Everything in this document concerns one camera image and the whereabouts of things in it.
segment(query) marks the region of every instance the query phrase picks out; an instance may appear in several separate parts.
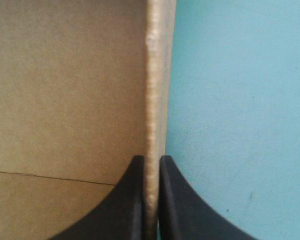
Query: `tan surface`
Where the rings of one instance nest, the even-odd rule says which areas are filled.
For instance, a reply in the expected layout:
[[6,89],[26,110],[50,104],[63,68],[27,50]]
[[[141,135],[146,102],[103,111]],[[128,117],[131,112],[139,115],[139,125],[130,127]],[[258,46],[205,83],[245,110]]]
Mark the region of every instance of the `tan surface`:
[[159,159],[165,154],[176,0],[148,0],[146,29],[146,238],[157,236]]
[[0,240],[44,240],[86,215],[110,185],[0,173]]
[[142,0],[0,0],[0,171],[116,183],[144,153]]

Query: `cardboard box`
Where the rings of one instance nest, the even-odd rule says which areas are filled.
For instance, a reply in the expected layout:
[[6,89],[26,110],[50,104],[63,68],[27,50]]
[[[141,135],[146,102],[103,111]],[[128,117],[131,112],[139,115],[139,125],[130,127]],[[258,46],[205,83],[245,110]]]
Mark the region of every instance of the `cardboard box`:
[[165,152],[174,0],[0,0],[0,239],[46,239]]

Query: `light blue wall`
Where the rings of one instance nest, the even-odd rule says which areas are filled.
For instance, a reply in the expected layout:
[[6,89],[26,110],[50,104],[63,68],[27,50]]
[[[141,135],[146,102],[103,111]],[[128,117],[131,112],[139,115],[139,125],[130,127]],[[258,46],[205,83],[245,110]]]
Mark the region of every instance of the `light blue wall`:
[[300,0],[178,0],[166,153],[220,214],[300,240]]

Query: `black plastic part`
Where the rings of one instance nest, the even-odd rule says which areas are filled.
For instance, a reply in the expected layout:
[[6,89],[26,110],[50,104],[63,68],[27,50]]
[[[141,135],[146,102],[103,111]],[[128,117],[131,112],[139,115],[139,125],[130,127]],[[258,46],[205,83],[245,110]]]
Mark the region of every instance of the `black plastic part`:
[[134,156],[109,195],[51,240],[141,240],[143,156]]
[[255,240],[208,206],[170,156],[160,160],[159,225],[161,240]]

